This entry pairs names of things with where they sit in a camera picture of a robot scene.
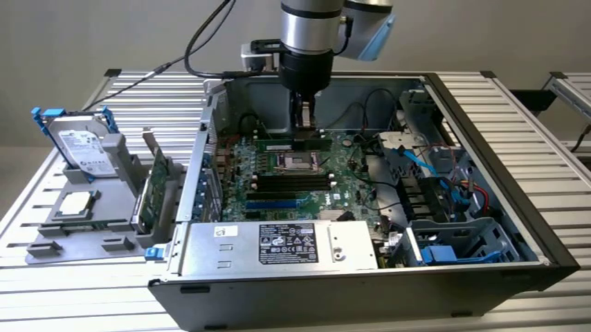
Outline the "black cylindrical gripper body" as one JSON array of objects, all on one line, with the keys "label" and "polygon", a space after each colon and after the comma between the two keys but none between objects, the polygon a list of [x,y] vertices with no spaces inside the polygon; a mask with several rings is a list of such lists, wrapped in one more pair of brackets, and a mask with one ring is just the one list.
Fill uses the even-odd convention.
[{"label": "black cylindrical gripper body", "polygon": [[317,93],[329,84],[334,54],[316,55],[285,52],[278,57],[278,77],[282,86],[296,93]]}]

